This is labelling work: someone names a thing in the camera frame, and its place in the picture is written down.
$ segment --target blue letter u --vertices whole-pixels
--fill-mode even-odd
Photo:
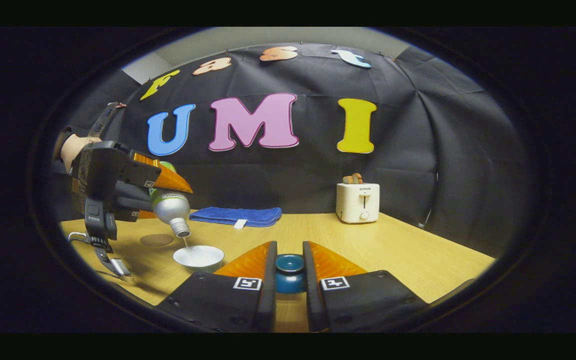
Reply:
[[[148,150],[153,155],[159,157],[171,155],[184,146],[188,139],[188,120],[193,109],[195,109],[195,104],[182,105],[174,109],[172,114],[176,116],[176,129],[173,139],[168,142],[162,139],[164,120],[168,117],[168,113],[160,112],[148,119]]]

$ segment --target blue cup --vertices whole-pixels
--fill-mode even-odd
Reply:
[[[294,253],[277,256],[274,262],[276,290],[280,294],[299,294],[306,291],[306,271],[304,258]]]

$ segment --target white bowl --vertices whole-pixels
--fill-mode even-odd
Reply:
[[[213,273],[222,267],[224,251],[214,246],[188,246],[175,251],[172,258],[190,272]]]

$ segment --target wooden table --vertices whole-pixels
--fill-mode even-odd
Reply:
[[[188,246],[210,245],[225,253],[224,264],[265,242],[277,241],[281,254],[301,254],[302,243],[312,241],[354,262],[366,271],[389,271],[421,299],[430,303],[461,285],[477,278],[494,258],[443,237],[431,234],[386,214],[374,223],[347,224],[334,213],[283,214],[270,227],[244,227],[188,221],[192,235]],[[85,232],[83,219],[63,221],[64,234]],[[190,272],[173,260],[174,251],[184,241],[174,237],[170,226],[158,219],[137,222],[118,221],[118,240],[110,241],[114,253],[134,274],[134,285],[106,275],[135,296],[157,305],[181,285]],[[140,239],[163,234],[173,241],[163,246],[146,246]],[[92,269],[108,272],[88,244],[73,241],[73,246]],[[275,331],[307,332],[306,293],[277,294]]]

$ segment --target folded towel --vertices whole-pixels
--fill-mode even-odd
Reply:
[[[190,220],[206,223],[235,224],[239,219],[246,219],[246,226],[265,228],[274,225],[282,217],[279,207],[264,210],[226,209],[223,207],[206,207],[190,214]]]

